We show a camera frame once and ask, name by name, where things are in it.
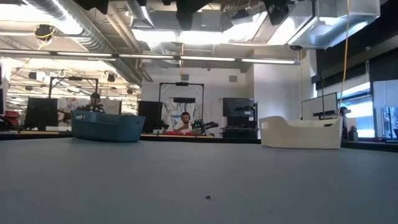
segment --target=yellow cable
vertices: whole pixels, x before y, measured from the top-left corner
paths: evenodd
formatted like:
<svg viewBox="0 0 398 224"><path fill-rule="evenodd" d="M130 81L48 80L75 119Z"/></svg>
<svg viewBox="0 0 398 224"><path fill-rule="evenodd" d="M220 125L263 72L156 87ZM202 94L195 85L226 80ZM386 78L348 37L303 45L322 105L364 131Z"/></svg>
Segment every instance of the yellow cable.
<svg viewBox="0 0 398 224"><path fill-rule="evenodd" d="M37 35L35 35L35 36L36 36L37 38L46 38L46 37L50 37L54 32L55 32L55 29L52 30L52 32L49 33L49 34L47 34L47 35L44 35L44 36L37 36Z"/></svg>
<svg viewBox="0 0 398 224"><path fill-rule="evenodd" d="M303 49L300 49L300 75L301 75L301 95L300 95L300 102L301 102L301 117L303 117L303 67L302 67L302 60L303 60Z"/></svg>
<svg viewBox="0 0 398 224"><path fill-rule="evenodd" d="M338 116L340 117L340 108L343 102L343 91L344 91L344 83L347 75L347 53L348 53L348 31L349 31L349 12L351 10L351 0L348 0L348 13L347 13L347 27L346 27L346 48L344 52L344 70L343 70L343 82L341 84L341 95L340 95L340 105L338 107Z"/></svg>

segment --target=wall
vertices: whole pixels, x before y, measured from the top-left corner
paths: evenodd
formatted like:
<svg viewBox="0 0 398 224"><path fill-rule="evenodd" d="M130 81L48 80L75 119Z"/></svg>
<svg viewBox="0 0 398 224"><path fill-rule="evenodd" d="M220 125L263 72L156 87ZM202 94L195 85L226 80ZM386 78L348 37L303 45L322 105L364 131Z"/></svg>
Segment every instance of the wall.
<svg viewBox="0 0 398 224"><path fill-rule="evenodd" d="M148 74L154 79L153 83L142 83L143 101L158 101L159 82L180 82L180 69L168 68L147 68ZM245 98L249 97L246 88L246 78L244 73L238 69L211 69L210 71L202 68L184 68L183 72L190 75L190 83L204 83L204 111L203 118L205 122L219 122L219 128L213 128L209 131L218 136L220 128L226 126L226 118L223 117L223 98ZM237 75L238 82L230 83L229 76ZM170 100L170 97L195 97L197 103L201 104L201 87L197 89L193 86L180 87L167 85L162 88L161 100Z"/></svg>
<svg viewBox="0 0 398 224"><path fill-rule="evenodd" d="M298 52L292 54L300 57ZM261 64L253 66L254 99L258 101L259 118L282 116L285 119L300 119L302 117L301 102L313 98L314 86L311 77L316 75L317 70L316 51L303 51L302 57L300 66ZM251 72L248 70L246 73L248 88Z"/></svg>
<svg viewBox="0 0 398 224"><path fill-rule="evenodd" d="M6 59L0 59L0 66L1 66L0 79L2 81L2 85L0 85L0 88L3 90L2 103L3 103L3 109L5 111L6 110L6 98L7 98L7 92L8 92L8 83L9 83L9 80L11 77L11 68L7 66Z"/></svg>
<svg viewBox="0 0 398 224"><path fill-rule="evenodd" d="M254 98L254 66L253 65L246 72L246 94L249 98Z"/></svg>
<svg viewBox="0 0 398 224"><path fill-rule="evenodd" d="M258 116L299 119L301 115L300 72L292 65L254 65L254 99Z"/></svg>

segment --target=person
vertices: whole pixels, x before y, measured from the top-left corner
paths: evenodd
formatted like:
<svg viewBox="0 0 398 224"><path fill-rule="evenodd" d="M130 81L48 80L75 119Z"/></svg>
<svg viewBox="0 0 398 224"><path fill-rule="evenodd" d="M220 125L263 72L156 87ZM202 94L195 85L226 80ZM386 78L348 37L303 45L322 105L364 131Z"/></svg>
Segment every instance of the person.
<svg viewBox="0 0 398 224"><path fill-rule="evenodd" d="M78 107L77 110L105 113L104 105L99 104L100 101L101 101L101 95L98 93L93 93L90 96L90 104L83 107Z"/></svg>
<svg viewBox="0 0 398 224"><path fill-rule="evenodd" d="M174 132L176 132L177 134L179 133L187 133L187 132L192 132L192 126L189 123L189 121L191 120L191 116L188 112L183 112L181 114L181 123L178 123L177 125L175 125L174 127Z"/></svg>

